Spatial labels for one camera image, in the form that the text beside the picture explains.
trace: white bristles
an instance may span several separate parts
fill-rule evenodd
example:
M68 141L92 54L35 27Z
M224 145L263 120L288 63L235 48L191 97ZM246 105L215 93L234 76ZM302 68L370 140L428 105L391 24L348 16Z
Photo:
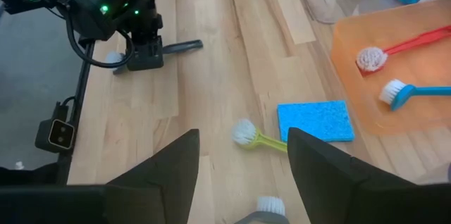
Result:
M391 105L393 99L395 99L397 94L405 86L406 84L402 83L400 80L392 80L382 89L379 99L388 105Z
M277 197L259 197L257 211L277 213L285 216L285 205L283 204L282 199Z
M246 145L254 140L256 133L257 129L251 121L241 119L232 129L232 138L238 144Z
M22 161L16 162L16 166L14 167L15 170L22 170L25 166L23 165Z
M373 72L378 70L387 61L388 55L377 47L369 47L360 51L356 63L360 69Z
M106 62L107 63L119 63L124 59L124 54L118 53L117 51L110 51L107 55L106 55ZM121 66L118 68L112 68L111 70L113 71L113 74L117 75L123 72L123 69L125 68L125 66Z

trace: black metal frame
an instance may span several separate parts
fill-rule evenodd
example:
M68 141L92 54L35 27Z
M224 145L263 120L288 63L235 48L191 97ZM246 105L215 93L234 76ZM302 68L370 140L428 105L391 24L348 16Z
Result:
M87 44L86 54L91 58L94 53L95 44ZM80 75L78 76L77 89L75 90L75 100L73 102L72 112L70 114L70 122L75 127L73 136L73 147L69 151L60 153L58 156L59 172L56 183L59 185L65 185L68 180L70 164L72 162L72 153L77 141L78 124L80 123L80 115L83 107L83 100L85 98L86 85L89 77L90 65L83 61L80 69Z

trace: dish brush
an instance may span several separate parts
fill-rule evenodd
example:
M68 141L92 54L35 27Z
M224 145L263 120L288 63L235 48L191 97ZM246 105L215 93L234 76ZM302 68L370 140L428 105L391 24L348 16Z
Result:
M451 87L415 87L392 80L382 89L379 99L396 111L413 96L451 96Z
M125 58L125 54L119 53L117 51L110 51L107 55L106 55L106 62L107 63L118 63L121 62L123 59ZM123 73L125 71L125 69L127 68L127 66L120 66L118 68L111 68L111 70L113 71L114 75L120 75L121 73Z
M236 224L248 223L289 224L285 217L285 204L282 199L259 197L257 211L236 222Z
M430 44L451 36L451 25L441 27L436 30L425 32L418 37L409 39L406 42L382 50L378 47L369 47L361 50L357 55L356 64L363 76L382 70L389 55L406 51L421 45Z
M260 144L287 152L287 144L279 140L263 135L261 131L247 119L238 121L232 131L233 141L245 149L254 149Z

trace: wooden tabletop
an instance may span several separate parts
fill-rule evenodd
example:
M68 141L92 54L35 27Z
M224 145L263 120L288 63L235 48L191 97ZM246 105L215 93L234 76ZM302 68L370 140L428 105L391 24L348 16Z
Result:
M204 48L167 55L156 70L115 76L92 67L68 183L108 182L199 128L190 223L234 223L264 195L285 202L291 223L308 223L286 154L243 150L230 131L249 118L279 138L278 103L347 99L330 61L333 26L313 21L303 0L156 3L164 44L201 39ZM94 57L124 49L125 40L116 35L98 43ZM378 137L361 128L352 109L350 115L356 139L333 145L383 170L416 180L451 161L448 127Z

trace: brush handle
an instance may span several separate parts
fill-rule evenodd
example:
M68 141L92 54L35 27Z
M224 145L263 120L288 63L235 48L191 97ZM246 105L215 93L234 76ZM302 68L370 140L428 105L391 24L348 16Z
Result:
M419 35L418 37L407 40L406 42L403 42L401 44L392 46L384 50L384 52L388 55L392 55L421 45L437 42L438 40L441 40L449 36L451 36L451 25L441 27L436 30L431 30L429 32L425 32Z
M414 95L451 96L451 87L417 87Z
M285 153L288 152L287 151L287 143L284 143L280 140L273 139L273 138L263 135L261 133L257 137L257 141L259 143L265 144L268 147L272 147L272 148L280 150L282 152L285 152Z

